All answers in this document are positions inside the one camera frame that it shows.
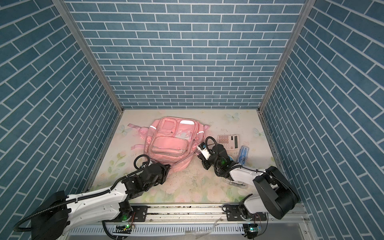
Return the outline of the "pink student backpack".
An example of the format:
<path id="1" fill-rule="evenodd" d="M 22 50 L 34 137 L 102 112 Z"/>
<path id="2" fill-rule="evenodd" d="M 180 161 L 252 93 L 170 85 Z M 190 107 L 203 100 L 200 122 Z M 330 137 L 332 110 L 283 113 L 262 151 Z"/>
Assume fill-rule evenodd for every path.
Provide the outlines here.
<path id="1" fill-rule="evenodd" d="M 154 120 L 148 128 L 133 124 L 128 126 L 137 129 L 145 140 L 143 145 L 134 145 L 132 149 L 144 149 L 144 154 L 151 160 L 171 165 L 174 172 L 182 171 L 189 165 L 197 146 L 205 140 L 205 131 L 210 128 L 193 119 L 176 117 Z"/>

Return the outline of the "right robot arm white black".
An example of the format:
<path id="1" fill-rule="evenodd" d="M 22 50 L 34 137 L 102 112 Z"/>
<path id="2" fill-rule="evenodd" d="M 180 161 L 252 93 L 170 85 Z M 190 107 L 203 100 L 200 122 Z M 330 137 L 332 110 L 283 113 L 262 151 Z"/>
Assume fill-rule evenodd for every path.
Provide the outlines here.
<path id="1" fill-rule="evenodd" d="M 257 195 L 248 194 L 239 202 L 237 212 L 244 219 L 256 213 L 266 212 L 280 220 L 300 201 L 297 190 L 289 183 L 278 168 L 271 166 L 265 170 L 245 167 L 230 159 L 223 145 L 213 137 L 198 145 L 203 167 L 213 168 L 215 175 L 235 185 L 253 185 Z"/>

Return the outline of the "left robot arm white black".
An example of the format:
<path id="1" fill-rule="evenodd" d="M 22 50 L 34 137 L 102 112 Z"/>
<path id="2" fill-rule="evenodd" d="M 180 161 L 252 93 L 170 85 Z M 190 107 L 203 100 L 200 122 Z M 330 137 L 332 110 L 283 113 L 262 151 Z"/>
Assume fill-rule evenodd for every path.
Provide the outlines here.
<path id="1" fill-rule="evenodd" d="M 52 194 L 31 215 L 18 221 L 15 232 L 30 232 L 34 240 L 56 240 L 70 230 L 99 221 L 130 221 L 133 208 L 129 201 L 151 187 L 163 184 L 170 165 L 144 162 L 138 170 L 100 190 L 66 195 Z"/>

